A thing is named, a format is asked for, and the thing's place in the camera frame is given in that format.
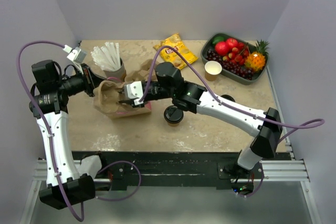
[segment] yellow chip bag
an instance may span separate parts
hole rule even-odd
[[[157,51],[162,46],[171,46],[175,48],[179,53],[191,64],[195,62],[198,58],[189,51],[189,49],[182,42],[180,35],[173,34],[169,38],[161,41],[159,44],[155,45],[153,48]],[[160,52],[160,55],[164,61],[171,62],[174,67],[182,69],[186,66],[186,63],[176,54],[173,50],[165,48]]]

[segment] green fruit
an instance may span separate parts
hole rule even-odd
[[[225,39],[222,36],[217,36],[213,39],[212,45],[217,44],[218,42],[224,41]]]

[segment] marble tabletop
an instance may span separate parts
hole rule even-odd
[[[102,70],[91,57],[94,46],[103,46],[108,40],[83,40],[80,47],[88,52],[85,63],[102,76]],[[118,42],[120,57],[127,72],[138,70],[140,64],[153,58],[153,46],[159,40],[113,40]],[[185,40],[186,46],[198,57],[205,40]],[[193,67],[204,76],[204,65],[199,59]],[[189,69],[181,70],[185,80],[201,84]],[[242,85],[220,75],[209,82],[217,94],[229,94],[237,103],[267,110],[275,108],[267,74],[249,86]],[[69,137],[73,151],[156,151],[156,152],[238,152],[251,140],[242,130],[218,119],[184,113],[184,119],[177,127],[170,127],[163,118],[163,111],[171,104],[170,99],[152,101],[152,113],[111,120],[93,108],[93,98],[84,92],[70,97]],[[284,143],[277,149],[285,152]]]

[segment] dark green basket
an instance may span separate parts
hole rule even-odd
[[[210,40],[207,41],[207,43],[206,43],[206,44],[204,45],[204,47],[202,48],[202,51],[201,51],[201,57],[202,57],[202,62],[203,62],[204,64],[206,64],[206,63],[208,62],[208,60],[205,59],[205,57],[206,57],[206,52],[207,52],[209,49],[212,49],[212,50],[215,49],[214,46],[212,45],[212,41],[213,41],[213,39],[214,39],[215,37],[217,37],[217,36],[222,36],[225,40],[227,40],[228,38],[234,38],[234,39],[238,40],[238,42],[243,42],[243,43],[245,43],[245,44],[248,45],[248,49],[250,50],[250,52],[254,52],[254,51],[256,50],[256,47],[255,47],[255,46],[253,46],[253,45],[251,45],[250,43],[247,43],[247,42],[245,42],[245,41],[243,41],[243,40],[241,40],[241,39],[237,39],[237,38],[235,38],[235,37],[233,37],[233,36],[230,36],[230,35],[227,35],[227,34],[215,34],[214,36],[211,37]],[[224,76],[226,76],[226,77],[229,77],[230,79],[233,79],[233,80],[235,80],[235,81],[237,81],[237,82],[239,82],[239,83],[241,83],[241,84],[244,84],[244,85],[250,85],[250,84],[256,82],[256,81],[259,79],[259,77],[266,71],[266,67],[267,67],[267,64],[268,64],[268,56],[267,56],[267,55],[265,56],[265,59],[266,59],[266,64],[265,64],[263,70],[260,71],[260,72],[258,72],[258,73],[255,73],[255,74],[252,76],[252,80],[246,80],[246,79],[244,79],[243,77],[240,77],[240,76],[238,76],[238,75],[236,75],[236,74],[234,74],[234,73],[231,73],[230,71],[227,71],[227,70],[225,70],[225,69],[222,69],[221,74],[224,75]]]

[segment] apple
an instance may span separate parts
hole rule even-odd
[[[228,46],[229,46],[230,49],[238,46],[238,41],[236,39],[234,39],[234,38],[228,38],[226,40],[226,43],[228,44]]]
[[[234,48],[232,48],[232,52],[234,52],[234,53],[239,53],[239,49],[238,48],[236,48],[236,47],[234,47]]]
[[[230,48],[225,41],[221,41],[215,45],[215,50],[219,55],[224,56],[230,51]]]
[[[244,65],[245,64],[245,59],[242,59],[240,62],[239,62],[239,65]]]
[[[236,54],[234,52],[230,52],[228,56],[231,60],[233,60],[236,57]]]
[[[243,50],[244,47],[245,47],[245,44],[242,43],[242,42],[239,42],[238,45],[237,45],[237,48],[238,48],[240,51]]]
[[[245,50],[243,52],[243,57],[248,57],[250,55],[250,53],[248,52],[248,50]]]
[[[235,61],[240,62],[243,59],[241,55],[237,55]]]

